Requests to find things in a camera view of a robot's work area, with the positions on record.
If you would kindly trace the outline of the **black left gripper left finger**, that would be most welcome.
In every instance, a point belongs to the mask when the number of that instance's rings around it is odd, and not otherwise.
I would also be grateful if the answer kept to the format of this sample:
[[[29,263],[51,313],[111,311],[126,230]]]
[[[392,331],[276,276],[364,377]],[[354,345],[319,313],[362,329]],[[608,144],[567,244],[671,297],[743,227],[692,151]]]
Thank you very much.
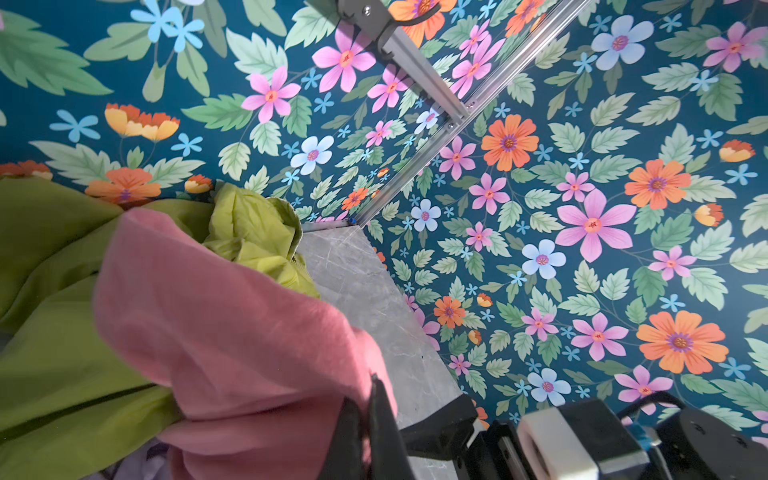
[[[360,480],[365,477],[361,411],[345,398],[318,480]]]

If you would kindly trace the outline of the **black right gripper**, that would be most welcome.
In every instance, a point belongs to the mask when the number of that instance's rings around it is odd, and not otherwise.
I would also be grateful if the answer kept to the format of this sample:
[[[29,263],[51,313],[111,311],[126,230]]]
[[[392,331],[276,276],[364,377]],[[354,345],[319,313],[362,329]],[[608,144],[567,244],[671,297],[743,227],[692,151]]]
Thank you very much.
[[[455,398],[401,430],[412,457],[449,461],[460,479],[638,479],[648,453],[599,399],[528,414],[517,425],[476,427],[476,407]]]

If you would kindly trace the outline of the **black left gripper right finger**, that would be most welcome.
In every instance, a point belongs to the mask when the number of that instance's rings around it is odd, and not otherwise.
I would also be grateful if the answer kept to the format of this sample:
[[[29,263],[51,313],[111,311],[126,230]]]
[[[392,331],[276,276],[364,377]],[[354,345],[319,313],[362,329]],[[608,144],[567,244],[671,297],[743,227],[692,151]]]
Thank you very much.
[[[372,377],[369,439],[371,479],[415,479],[386,387],[377,376]]]

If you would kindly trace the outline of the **pink cloth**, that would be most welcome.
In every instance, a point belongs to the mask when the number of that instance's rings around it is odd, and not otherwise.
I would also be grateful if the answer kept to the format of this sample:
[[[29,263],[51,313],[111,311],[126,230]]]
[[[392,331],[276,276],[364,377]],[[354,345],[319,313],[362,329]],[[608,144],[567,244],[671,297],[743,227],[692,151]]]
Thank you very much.
[[[317,479],[345,398],[370,478],[372,377],[382,352],[332,305],[228,261],[166,214],[124,214],[95,290],[100,337],[182,419],[159,434],[174,479]]]

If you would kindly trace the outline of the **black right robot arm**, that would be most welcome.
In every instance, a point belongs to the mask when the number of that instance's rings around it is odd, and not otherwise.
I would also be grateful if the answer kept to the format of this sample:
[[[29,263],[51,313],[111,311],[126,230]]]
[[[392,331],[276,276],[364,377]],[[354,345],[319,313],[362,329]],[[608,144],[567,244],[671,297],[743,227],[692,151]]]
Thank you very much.
[[[652,393],[619,412],[599,399],[480,425],[462,396],[402,430],[412,457],[461,479],[764,479],[767,449],[702,409]]]

